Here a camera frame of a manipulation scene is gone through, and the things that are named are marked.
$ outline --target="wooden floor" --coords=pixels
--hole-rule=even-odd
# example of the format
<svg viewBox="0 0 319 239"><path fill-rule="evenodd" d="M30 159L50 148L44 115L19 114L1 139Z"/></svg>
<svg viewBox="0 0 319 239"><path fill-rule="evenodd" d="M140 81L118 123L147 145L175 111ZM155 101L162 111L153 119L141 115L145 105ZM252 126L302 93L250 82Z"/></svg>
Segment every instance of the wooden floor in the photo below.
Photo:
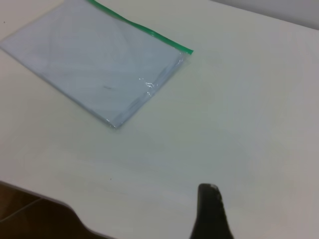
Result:
<svg viewBox="0 0 319 239"><path fill-rule="evenodd" d="M69 208L0 184L0 239L102 239Z"/></svg>

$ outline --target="plastic zipper bag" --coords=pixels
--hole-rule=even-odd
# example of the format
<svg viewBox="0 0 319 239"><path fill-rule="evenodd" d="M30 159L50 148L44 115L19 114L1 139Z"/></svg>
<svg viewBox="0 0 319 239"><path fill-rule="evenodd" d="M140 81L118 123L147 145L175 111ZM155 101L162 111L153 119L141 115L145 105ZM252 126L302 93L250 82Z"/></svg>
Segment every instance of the plastic zipper bag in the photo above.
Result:
<svg viewBox="0 0 319 239"><path fill-rule="evenodd" d="M119 127L182 64L185 52L192 52L148 30L94 0L65 0L0 47L89 112Z"/></svg>

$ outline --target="white wall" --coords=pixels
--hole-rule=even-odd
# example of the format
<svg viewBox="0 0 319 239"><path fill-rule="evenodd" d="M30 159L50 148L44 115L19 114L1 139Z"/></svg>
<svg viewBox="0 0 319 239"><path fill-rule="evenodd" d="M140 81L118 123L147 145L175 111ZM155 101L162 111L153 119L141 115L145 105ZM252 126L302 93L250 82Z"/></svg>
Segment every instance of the white wall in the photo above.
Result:
<svg viewBox="0 0 319 239"><path fill-rule="evenodd" d="M214 0L299 25L319 29L319 0Z"/></svg>

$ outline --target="black object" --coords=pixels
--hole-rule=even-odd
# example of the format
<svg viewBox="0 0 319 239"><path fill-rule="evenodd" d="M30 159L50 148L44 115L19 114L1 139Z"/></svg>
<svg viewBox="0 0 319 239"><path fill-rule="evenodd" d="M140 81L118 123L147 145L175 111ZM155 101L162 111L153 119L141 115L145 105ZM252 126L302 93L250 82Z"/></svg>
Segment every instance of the black object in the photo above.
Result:
<svg viewBox="0 0 319 239"><path fill-rule="evenodd" d="M213 184L198 186L197 218L190 239L234 239L221 194Z"/></svg>

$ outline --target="white table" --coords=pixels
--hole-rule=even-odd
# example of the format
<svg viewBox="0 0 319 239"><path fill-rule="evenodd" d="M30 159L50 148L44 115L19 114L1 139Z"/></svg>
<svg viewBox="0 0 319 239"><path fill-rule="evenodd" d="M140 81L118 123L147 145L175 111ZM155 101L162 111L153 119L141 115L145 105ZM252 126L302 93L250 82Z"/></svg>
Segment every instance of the white table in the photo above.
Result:
<svg viewBox="0 0 319 239"><path fill-rule="evenodd" d="M209 182L237 239L317 239L319 32L208 0L102 2L194 54L114 130L1 51L0 181L117 239L188 238ZM0 37L58 3L2 0Z"/></svg>

